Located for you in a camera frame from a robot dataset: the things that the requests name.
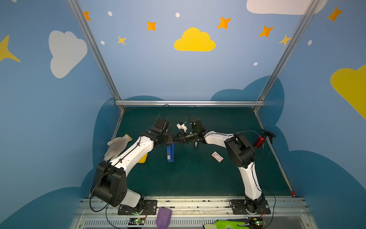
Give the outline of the red white staple box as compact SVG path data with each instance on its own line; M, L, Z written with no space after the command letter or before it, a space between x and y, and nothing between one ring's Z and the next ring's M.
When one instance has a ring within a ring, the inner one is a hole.
M213 157L217 162L219 162L219 163L221 163L221 162L224 160L224 158L223 158L221 155L219 155L216 151L215 151L214 153L212 153L212 157Z

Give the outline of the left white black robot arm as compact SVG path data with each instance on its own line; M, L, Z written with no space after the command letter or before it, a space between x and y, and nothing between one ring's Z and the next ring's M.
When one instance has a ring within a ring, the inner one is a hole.
M143 197L127 188L128 174L138 161L157 145L170 146L172 143L173 134L171 131L162 133L151 130L144 131L143 135L116 159L99 163L94 175L91 195L113 207L122 204L138 208Z

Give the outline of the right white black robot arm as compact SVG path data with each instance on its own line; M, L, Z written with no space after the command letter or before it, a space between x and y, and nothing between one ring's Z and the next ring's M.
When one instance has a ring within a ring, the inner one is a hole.
M240 171L247 204L258 207L265 202L266 199L256 175L254 148L243 133L224 134L215 131L204 131L202 133L192 132L187 134L181 132L173 140L179 143L197 141L226 148L231 161Z

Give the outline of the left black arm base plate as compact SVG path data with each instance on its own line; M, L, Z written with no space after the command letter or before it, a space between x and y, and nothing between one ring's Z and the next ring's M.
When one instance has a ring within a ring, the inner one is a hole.
M157 211L157 200L141 199L135 207L128 205L120 205L118 215L155 215Z

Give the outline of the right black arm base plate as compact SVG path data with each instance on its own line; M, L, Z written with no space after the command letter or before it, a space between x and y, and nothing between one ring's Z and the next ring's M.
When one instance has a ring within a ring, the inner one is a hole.
M266 200L232 199L229 201L234 215L261 215L271 214Z

